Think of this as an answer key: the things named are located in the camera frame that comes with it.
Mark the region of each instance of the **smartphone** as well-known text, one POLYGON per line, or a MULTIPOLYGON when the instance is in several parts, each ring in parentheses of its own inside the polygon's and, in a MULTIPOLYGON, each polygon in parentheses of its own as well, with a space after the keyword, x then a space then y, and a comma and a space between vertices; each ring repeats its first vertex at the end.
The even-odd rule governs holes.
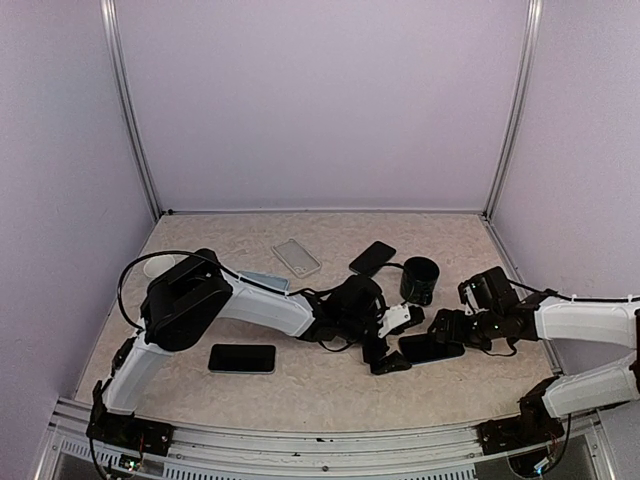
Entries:
POLYGON ((436 362, 448 358, 464 355, 464 345, 461 343, 438 343, 432 333, 410 335, 398 340, 400 351, 412 365, 436 362))
POLYGON ((373 242, 358 258, 349 264, 349 270, 373 277, 383 263, 388 262, 396 254, 396 249, 380 241, 373 242))
POLYGON ((211 347, 209 370, 216 373, 273 373, 276 347, 217 343, 211 347))

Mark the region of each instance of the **robotic arm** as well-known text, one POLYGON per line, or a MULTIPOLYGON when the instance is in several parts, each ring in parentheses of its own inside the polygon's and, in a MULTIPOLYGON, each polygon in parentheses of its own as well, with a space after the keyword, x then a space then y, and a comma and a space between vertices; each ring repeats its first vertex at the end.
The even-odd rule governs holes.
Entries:
POLYGON ((552 435, 560 437, 564 431, 558 419, 565 415, 640 399, 637 299, 566 299, 547 290, 520 300, 499 267, 472 277, 458 290, 469 311, 438 312, 430 330, 441 342, 459 342, 488 352, 494 339, 506 338, 515 352, 519 340, 570 338, 634 350, 596 369, 542 381, 520 400, 518 417, 479 426, 485 453, 544 442, 552 435))
POLYGON ((166 455, 173 427, 133 413, 162 365, 193 347, 216 317, 255 323, 307 342, 341 337, 348 345, 361 343, 364 361, 380 375, 411 367, 398 352, 387 355, 385 337, 421 323, 424 313, 419 307, 387 308, 381 288, 364 275, 326 292, 282 292, 222 267, 213 251, 201 249, 149 284, 140 332, 114 356, 110 378, 94 388, 87 435, 166 455))

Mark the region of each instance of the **blue object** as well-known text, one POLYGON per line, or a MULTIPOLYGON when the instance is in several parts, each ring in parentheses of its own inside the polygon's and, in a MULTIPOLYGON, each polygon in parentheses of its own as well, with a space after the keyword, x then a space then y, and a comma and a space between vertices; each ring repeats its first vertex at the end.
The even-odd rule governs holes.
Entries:
POLYGON ((289 279, 284 277, 278 277, 277 275, 270 275, 268 273, 247 272, 245 270, 238 270, 238 273, 243 277, 247 277, 256 282, 260 282, 268 287, 277 288, 278 290, 286 291, 289 289, 289 279))

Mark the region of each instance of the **black smartphone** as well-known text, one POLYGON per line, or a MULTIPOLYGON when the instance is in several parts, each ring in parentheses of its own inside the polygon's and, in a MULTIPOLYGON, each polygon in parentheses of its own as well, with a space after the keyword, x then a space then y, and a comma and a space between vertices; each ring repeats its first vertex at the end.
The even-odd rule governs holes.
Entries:
POLYGON ((349 270, 373 277, 383 263, 388 262, 396 254, 396 249, 380 241, 373 242, 358 258, 349 264, 349 270))
POLYGON ((398 346, 404 358, 412 365, 464 355, 464 345, 452 342, 438 343, 435 335, 431 333, 401 337, 398 346))
POLYGON ((217 343, 211 347, 209 370, 216 373, 273 373, 276 347, 217 343))

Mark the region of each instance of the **black mug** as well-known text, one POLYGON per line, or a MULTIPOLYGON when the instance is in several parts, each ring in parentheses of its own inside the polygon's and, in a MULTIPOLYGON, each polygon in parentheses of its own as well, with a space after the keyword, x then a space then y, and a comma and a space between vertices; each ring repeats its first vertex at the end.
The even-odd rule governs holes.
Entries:
POLYGON ((404 262, 400 295, 409 303, 426 307, 433 301, 433 289, 440 276, 436 262, 425 257, 411 257, 404 262))

